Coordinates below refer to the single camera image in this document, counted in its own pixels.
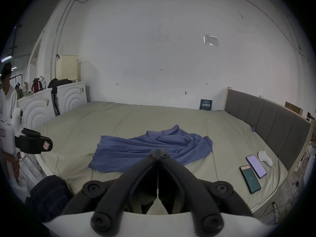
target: blue cloth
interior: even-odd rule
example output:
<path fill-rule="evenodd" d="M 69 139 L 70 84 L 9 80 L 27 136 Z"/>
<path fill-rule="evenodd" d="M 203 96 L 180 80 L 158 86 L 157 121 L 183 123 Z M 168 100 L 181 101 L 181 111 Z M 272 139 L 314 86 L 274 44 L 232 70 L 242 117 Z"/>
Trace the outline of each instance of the blue cloth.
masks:
<path fill-rule="evenodd" d="M 187 133 L 178 125 L 165 131 L 148 131 L 132 139 L 101 136 L 89 168 L 101 172 L 125 172 L 152 149 L 158 148 L 184 165 L 207 156 L 213 149 L 213 142 L 208 136 L 202 138 L 195 133 Z"/>

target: plaid fabric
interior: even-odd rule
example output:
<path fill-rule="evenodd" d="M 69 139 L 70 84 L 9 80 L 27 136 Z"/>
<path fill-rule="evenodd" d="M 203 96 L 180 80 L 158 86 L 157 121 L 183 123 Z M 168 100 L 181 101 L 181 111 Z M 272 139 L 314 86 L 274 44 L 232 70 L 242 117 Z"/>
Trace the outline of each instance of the plaid fabric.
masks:
<path fill-rule="evenodd" d="M 45 177 L 26 198 L 25 206 L 41 222 L 48 222 L 59 216 L 73 197 L 66 182 L 53 175 Z"/>

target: washing machine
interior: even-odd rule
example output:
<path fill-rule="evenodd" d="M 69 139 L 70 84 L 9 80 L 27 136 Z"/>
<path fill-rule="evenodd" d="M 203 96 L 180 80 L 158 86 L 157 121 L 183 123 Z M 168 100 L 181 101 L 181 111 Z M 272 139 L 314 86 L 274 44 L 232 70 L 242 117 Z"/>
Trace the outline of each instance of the washing machine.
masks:
<path fill-rule="evenodd" d="M 57 86 L 56 100 L 60 114 L 86 104 L 86 82 L 79 81 Z"/>
<path fill-rule="evenodd" d="M 22 128 L 36 130 L 46 121 L 54 118 L 52 89 L 44 89 L 18 99 L 18 107 L 23 109 Z"/>

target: gray headboard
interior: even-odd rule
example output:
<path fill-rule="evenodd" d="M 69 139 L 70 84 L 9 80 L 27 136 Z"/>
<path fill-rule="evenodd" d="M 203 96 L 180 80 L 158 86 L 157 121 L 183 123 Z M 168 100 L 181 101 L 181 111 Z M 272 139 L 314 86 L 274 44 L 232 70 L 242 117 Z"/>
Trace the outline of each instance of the gray headboard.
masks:
<path fill-rule="evenodd" d="M 302 157 L 301 151 L 312 136 L 311 124 L 274 102 L 232 89 L 227 91 L 225 111 L 254 127 L 288 171 L 294 163 L 298 164 L 297 158 Z"/>

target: white sock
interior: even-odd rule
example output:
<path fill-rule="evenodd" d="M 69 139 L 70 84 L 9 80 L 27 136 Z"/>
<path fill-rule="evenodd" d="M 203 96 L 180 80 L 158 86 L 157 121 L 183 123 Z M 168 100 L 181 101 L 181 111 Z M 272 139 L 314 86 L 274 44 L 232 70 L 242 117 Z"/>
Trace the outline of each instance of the white sock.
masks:
<path fill-rule="evenodd" d="M 267 153 L 265 151 L 259 151 L 258 158 L 260 161 L 264 161 L 269 167 L 271 167 L 273 164 L 271 158 L 267 156 Z"/>

